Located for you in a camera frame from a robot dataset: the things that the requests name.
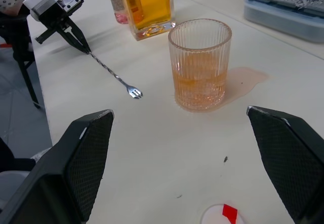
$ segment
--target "glass rim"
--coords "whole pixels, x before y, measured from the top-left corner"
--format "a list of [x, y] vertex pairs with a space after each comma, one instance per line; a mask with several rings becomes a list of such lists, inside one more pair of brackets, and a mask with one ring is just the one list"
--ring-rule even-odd
[[[171, 35], [172, 35], [172, 33], [176, 30], [176, 28], [177, 28], [178, 26], [184, 24], [184, 23], [191, 22], [191, 21], [195, 21], [195, 20], [210, 20], [210, 21], [216, 21], [217, 23], [221, 23], [221, 24], [223, 24], [223, 25], [226, 27], [226, 29], [228, 30], [228, 36], [227, 36], [226, 39], [225, 39], [224, 41], [222, 41], [221, 43], [219, 43], [219, 44], [217, 44], [217, 45], [214, 45], [214, 46], [211, 46], [211, 47], [207, 47], [207, 48], [185, 48], [185, 47], [182, 47], [182, 46], [180, 46], [180, 45], [175, 44], [175, 42], [171, 39]], [[207, 19], [207, 18], [202, 18], [202, 19], [193, 19], [193, 20], [187, 20], [187, 21], [184, 21], [184, 22], [182, 22], [182, 23], [176, 25], [175, 27], [173, 27], [173, 28], [171, 29], [171, 31], [169, 32], [169, 34], [168, 34], [169, 42], [170, 42], [174, 47], [176, 47], [176, 48], [180, 48], [180, 49], [185, 50], [185, 51], [209, 51], [209, 50], [212, 50], [212, 49], [214, 49], [214, 48], [217, 48], [217, 47], [220, 47], [220, 46], [226, 44], [227, 42], [229, 42], [229, 41], [231, 40], [231, 38], [232, 38], [232, 30], [231, 30], [231, 28], [230, 28], [227, 24], [225, 24], [224, 22], [219, 21], [219, 20], [215, 20], [215, 19]]]

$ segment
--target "bottle base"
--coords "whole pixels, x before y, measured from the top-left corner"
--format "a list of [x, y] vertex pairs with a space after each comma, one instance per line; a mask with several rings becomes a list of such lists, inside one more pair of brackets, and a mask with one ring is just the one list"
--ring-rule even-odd
[[139, 40], [143, 40], [146, 38], [150, 38], [151, 36], [155, 36], [155, 35], [170, 31], [175, 26], [176, 26], [176, 23], [174, 21], [168, 21], [166, 23], [161, 23], [158, 25], [153, 25], [149, 28], [142, 29], [133, 35], [134, 35], [135, 39], [139, 41]]
[[217, 95], [213, 98], [212, 101], [206, 101], [205, 103], [195, 103], [192, 102], [188, 103], [188, 100], [181, 99], [178, 95], [175, 95], [176, 103], [186, 111], [190, 111], [192, 113], [198, 113], [198, 112], [210, 112], [214, 111], [219, 108], [221, 105], [221, 102], [224, 99], [225, 92], [223, 92], [221, 95]]
[[119, 24], [128, 24], [127, 15], [115, 13], [115, 18]]

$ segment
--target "ribbed glass tumbler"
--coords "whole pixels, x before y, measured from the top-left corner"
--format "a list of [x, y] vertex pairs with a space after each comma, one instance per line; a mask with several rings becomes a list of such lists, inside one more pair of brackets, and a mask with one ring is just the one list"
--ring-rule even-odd
[[189, 111], [211, 110], [224, 98], [232, 31], [218, 20], [183, 22], [169, 33], [176, 102]]

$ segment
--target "glass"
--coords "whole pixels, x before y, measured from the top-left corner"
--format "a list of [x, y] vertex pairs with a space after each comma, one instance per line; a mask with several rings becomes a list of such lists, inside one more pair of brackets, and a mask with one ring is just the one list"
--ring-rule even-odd
[[224, 98], [232, 31], [212, 19], [189, 20], [169, 33], [176, 102], [186, 110], [214, 108]]
[[131, 32], [142, 40], [175, 26], [173, 0], [124, 0]]

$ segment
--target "amber liquid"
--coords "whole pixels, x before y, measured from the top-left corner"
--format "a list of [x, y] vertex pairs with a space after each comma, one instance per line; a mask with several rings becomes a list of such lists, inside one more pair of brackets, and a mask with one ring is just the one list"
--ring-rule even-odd
[[223, 99], [227, 63], [219, 64], [215, 54], [188, 54], [172, 69], [176, 101], [183, 108], [210, 109]]
[[126, 0], [138, 30], [152, 24], [169, 21], [171, 18], [170, 0]]

